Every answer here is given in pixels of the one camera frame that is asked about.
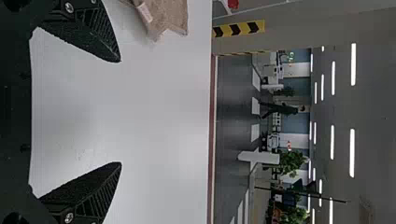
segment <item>yellow and black striped barrier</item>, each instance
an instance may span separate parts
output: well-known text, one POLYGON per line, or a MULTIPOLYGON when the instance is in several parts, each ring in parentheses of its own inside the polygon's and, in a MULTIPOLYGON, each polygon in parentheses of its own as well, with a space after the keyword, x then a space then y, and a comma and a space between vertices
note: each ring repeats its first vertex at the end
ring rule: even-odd
POLYGON ((217 54, 217 56, 235 56, 235 55, 249 55, 249 54, 258 54, 258 53, 270 53, 272 50, 258 50, 258 51, 250 51, 250 52, 236 52, 236 53, 221 53, 217 54))
POLYGON ((252 35, 264 33, 265 22, 261 21, 244 21, 233 24, 214 26, 212 28, 212 37, 227 37, 234 35, 252 35))

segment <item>white platform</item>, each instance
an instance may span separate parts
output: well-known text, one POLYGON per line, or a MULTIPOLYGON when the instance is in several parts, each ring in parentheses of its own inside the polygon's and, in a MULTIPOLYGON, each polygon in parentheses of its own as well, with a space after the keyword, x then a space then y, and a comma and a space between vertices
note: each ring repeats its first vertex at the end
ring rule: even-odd
POLYGON ((134 10, 105 5, 122 63, 31 40, 34 193, 122 161, 105 224, 205 223, 212 2, 189 0, 190 35, 156 44, 134 10))

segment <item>ceiling light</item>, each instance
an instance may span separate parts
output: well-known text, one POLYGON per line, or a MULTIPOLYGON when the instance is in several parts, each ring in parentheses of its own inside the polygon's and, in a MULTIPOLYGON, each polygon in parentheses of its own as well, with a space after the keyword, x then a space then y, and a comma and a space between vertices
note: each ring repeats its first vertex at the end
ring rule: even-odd
POLYGON ((334 160, 334 125, 331 127, 330 134, 330 159, 334 160))
POLYGON ((332 62, 332 95, 335 95, 335 62, 332 62))
POLYGON ((309 141, 312 140, 312 121, 309 121, 309 141))
POLYGON ((315 224, 315 208, 312 209, 312 224, 315 224))
POLYGON ((318 83, 315 82, 315 104, 318 103, 318 83))
MULTIPOLYGON (((322 194, 322 192, 323 192, 323 182, 320 179, 319 180, 319 194, 322 194)), ((321 207, 321 206, 322 206, 322 199, 320 198, 319 199, 319 207, 321 207)))
POLYGON ((355 130, 350 130, 349 140, 349 175, 355 177, 355 130))
POLYGON ((332 224, 332 216, 333 216, 333 210, 332 210, 332 198, 330 198, 330 207, 329 207, 329 224, 332 224))
POLYGON ((312 170, 312 180, 317 181, 317 168, 312 170))
POLYGON ((314 145, 317 144, 317 123, 314 123, 314 145))
POLYGON ((312 161, 309 161, 308 163, 308 178, 311 179, 311 166, 312 166, 312 161))
POLYGON ((320 99, 324 100, 324 75, 322 74, 321 85, 320 85, 320 99))
POLYGON ((311 73, 314 72, 314 54, 311 54, 311 73))
POLYGON ((350 59, 350 84, 356 85, 356 44, 352 44, 352 55, 350 59))

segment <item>potted plant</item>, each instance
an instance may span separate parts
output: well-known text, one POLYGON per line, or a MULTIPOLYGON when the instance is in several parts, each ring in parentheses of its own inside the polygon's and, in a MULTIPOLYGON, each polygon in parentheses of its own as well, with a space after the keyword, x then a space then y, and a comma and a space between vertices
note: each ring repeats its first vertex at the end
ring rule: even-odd
POLYGON ((297 170, 301 165, 307 162, 307 157, 301 152, 288 151, 280 153, 279 169, 282 175, 287 175, 291 178, 297 176, 297 170))
POLYGON ((282 214, 280 219, 280 224, 302 224, 308 218, 306 210, 299 207, 293 207, 287 209, 285 213, 282 214))

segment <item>beige cloth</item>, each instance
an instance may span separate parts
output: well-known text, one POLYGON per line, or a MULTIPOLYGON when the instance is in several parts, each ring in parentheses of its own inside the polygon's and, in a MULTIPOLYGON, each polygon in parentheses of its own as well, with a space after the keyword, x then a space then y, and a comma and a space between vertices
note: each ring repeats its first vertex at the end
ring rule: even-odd
POLYGON ((180 35, 188 34, 188 7, 187 0, 120 0, 129 6, 139 7, 145 4, 152 21, 139 14, 148 29, 148 35, 157 41, 161 34, 169 29, 180 35))

